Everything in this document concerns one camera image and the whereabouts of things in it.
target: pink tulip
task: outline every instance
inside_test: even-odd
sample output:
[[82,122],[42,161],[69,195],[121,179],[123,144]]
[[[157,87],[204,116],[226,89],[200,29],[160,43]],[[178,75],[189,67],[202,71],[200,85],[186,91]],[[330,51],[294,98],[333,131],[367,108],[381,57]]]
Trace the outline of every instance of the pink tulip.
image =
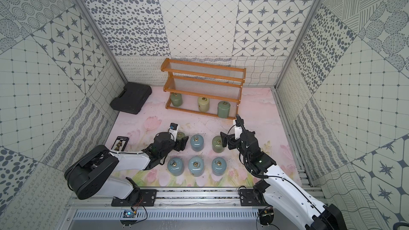
[[157,119],[156,116],[150,116],[145,120],[144,127],[147,131],[151,131],[157,129],[161,123],[162,120]]
[[280,145],[280,152],[288,159],[293,161],[294,158],[292,157],[292,153],[291,150],[289,148],[289,146],[285,146],[285,145]]
[[156,180],[156,173],[157,173],[157,170],[150,170],[148,174],[146,175],[146,180],[148,182],[154,182]]

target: black plastic case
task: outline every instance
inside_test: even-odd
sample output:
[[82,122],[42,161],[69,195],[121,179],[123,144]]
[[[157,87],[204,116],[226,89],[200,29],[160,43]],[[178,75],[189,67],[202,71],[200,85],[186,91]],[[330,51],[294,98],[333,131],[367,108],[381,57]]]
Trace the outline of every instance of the black plastic case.
[[114,98],[110,105],[113,110],[136,115],[151,93],[152,88],[149,85],[128,82],[124,86],[122,93],[117,98]]

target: table surface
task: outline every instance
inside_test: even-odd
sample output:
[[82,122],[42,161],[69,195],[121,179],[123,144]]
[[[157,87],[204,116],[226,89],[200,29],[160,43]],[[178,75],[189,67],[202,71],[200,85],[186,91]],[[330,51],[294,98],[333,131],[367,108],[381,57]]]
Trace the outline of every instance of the table surface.
[[[191,136],[200,134],[204,138],[202,151],[192,150],[190,140],[184,151],[171,151],[164,165],[157,165],[149,171],[124,170],[114,172],[117,177],[131,177],[141,187],[239,187],[253,186],[259,179],[250,175],[238,159],[238,151],[228,150],[222,153],[212,150],[212,139],[227,133],[233,125],[233,120],[211,116],[192,114],[171,109],[165,109],[169,92],[162,87],[152,87],[152,94],[146,100],[137,115],[120,112],[105,143],[111,148],[117,136],[129,137],[125,151],[141,151],[153,142],[155,135],[167,131],[171,122],[178,124],[180,131]],[[295,182],[301,185],[301,180],[295,166],[288,140],[285,136],[277,107],[270,88],[243,88],[242,99],[238,110],[244,119],[245,126],[256,132],[256,138],[262,151],[271,156],[283,171]],[[194,177],[187,168],[187,162],[193,156],[200,156],[205,164],[204,173]],[[167,163],[173,157],[182,159],[185,170],[180,176],[173,176],[167,169]],[[214,158],[222,157],[227,162],[227,169],[222,176],[212,173],[211,163]]]

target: metal panel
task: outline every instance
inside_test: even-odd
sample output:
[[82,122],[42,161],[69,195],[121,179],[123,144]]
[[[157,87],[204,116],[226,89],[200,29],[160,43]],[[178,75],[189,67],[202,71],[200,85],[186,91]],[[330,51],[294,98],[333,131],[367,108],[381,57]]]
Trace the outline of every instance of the metal panel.
[[[74,220],[141,220],[146,218],[143,208],[138,209],[136,217],[124,218],[129,210],[77,210]],[[239,209],[146,209],[147,220],[243,220],[255,219],[258,210],[252,208]]]

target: wooden shelf rack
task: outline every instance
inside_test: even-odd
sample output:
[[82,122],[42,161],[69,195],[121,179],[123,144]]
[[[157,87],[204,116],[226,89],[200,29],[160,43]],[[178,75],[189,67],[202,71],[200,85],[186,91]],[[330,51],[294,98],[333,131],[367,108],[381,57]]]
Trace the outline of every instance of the wooden shelf rack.
[[228,119],[236,119],[235,115],[238,113],[238,105],[241,101],[246,69],[169,58],[165,59],[160,69],[168,72],[168,80],[163,87],[164,91],[170,92],[166,109],[217,117],[217,114],[187,109],[183,107],[183,104],[180,107],[172,106],[170,95],[180,93],[233,102],[236,104],[236,113],[233,116],[230,114]]

